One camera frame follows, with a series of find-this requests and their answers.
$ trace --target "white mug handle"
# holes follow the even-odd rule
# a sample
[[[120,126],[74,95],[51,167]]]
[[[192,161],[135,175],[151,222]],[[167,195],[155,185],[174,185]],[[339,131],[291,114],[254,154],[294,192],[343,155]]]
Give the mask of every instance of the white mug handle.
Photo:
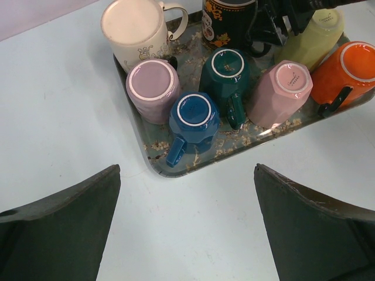
[[[177,28],[177,30],[174,33],[171,31],[168,31],[168,38],[170,41],[178,39],[183,34],[186,27],[188,26],[189,14],[187,10],[178,3],[165,4],[164,2],[159,2],[159,5],[162,7],[163,11],[167,11],[171,9],[179,9],[182,11],[182,20],[181,20],[180,26]]]

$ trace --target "cream mug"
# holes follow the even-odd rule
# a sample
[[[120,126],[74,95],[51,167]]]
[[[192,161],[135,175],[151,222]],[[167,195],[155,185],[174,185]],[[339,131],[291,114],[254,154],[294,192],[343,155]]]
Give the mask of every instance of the cream mug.
[[[173,33],[167,30],[163,11],[180,9],[182,21]],[[171,54],[169,41],[176,40],[188,25],[188,12],[177,3],[154,0],[116,0],[101,17],[101,30],[126,72],[145,59]]]

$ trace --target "orange mug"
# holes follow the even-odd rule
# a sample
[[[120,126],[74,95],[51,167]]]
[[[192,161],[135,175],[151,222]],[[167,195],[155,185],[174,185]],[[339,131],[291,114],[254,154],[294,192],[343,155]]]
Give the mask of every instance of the orange mug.
[[[349,42],[337,49],[311,75],[311,97],[328,117],[375,87],[375,47]]]

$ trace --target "white table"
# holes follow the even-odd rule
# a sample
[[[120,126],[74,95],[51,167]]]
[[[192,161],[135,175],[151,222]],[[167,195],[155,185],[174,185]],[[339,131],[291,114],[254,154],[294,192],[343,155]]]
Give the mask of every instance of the white table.
[[[158,176],[101,34],[109,2],[0,42],[0,211],[118,163],[122,187],[98,280],[272,281],[256,163],[375,210],[375,100],[190,175]],[[202,5],[184,3],[189,12]],[[375,44],[374,6],[343,10],[347,35]]]

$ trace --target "mug handle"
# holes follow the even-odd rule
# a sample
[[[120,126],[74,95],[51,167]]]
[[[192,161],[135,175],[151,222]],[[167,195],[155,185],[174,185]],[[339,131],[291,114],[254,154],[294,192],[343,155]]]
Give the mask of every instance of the mug handle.
[[[182,20],[180,26],[177,28],[175,32],[168,31],[168,38],[170,41],[178,39],[185,31],[186,27],[188,26],[189,21],[189,14],[187,10],[178,3],[167,3],[159,2],[159,5],[162,7],[163,11],[168,11],[171,9],[179,9],[182,11]]]
[[[345,86],[331,104],[322,104],[318,109],[321,117],[330,117],[342,105],[347,96],[353,91],[352,86]]]
[[[271,50],[272,45],[263,43],[263,51],[258,51],[253,47],[253,43],[250,43],[247,46],[248,53],[251,57],[260,58],[262,56],[265,56],[268,54],[268,52]]]
[[[169,63],[175,70],[178,68],[178,61],[177,58],[174,56],[165,56],[164,60]]]
[[[246,121],[245,110],[242,105],[242,98],[236,91],[230,96],[227,103],[227,118],[229,125],[234,130],[242,128],[243,123]]]
[[[166,157],[166,163],[169,167],[173,168],[180,162],[182,156],[185,154],[187,144],[186,140],[176,136]]]

